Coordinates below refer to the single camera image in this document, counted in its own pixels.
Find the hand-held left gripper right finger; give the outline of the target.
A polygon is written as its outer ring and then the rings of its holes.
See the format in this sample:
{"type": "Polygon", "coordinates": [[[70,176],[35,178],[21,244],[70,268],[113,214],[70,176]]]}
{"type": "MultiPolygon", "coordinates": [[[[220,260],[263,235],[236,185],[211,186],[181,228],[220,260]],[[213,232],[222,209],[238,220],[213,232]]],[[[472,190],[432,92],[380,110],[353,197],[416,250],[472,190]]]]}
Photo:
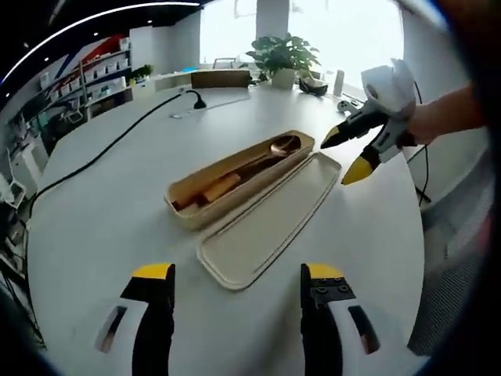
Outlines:
{"type": "Polygon", "coordinates": [[[342,272],[301,265],[306,375],[411,375],[415,355],[391,315],[361,303],[342,272]]]}

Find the person's right hand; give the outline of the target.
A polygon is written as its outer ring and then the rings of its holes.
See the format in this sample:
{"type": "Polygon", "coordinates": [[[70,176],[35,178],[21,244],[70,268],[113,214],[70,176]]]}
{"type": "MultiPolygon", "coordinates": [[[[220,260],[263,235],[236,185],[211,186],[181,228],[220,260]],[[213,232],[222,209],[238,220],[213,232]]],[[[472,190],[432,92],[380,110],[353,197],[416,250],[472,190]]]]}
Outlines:
{"type": "Polygon", "coordinates": [[[440,114],[435,102],[416,107],[408,123],[408,132],[415,144],[428,144],[443,135],[440,114]]]}

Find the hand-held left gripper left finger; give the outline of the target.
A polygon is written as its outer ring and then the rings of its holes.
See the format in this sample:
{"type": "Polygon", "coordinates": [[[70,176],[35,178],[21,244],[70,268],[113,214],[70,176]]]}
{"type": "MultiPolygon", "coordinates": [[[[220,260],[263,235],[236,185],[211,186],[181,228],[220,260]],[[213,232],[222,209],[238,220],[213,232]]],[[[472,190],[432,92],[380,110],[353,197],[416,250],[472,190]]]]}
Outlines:
{"type": "Polygon", "coordinates": [[[175,329],[175,264],[136,269],[120,293],[80,322],[81,375],[168,375],[175,329]]]}

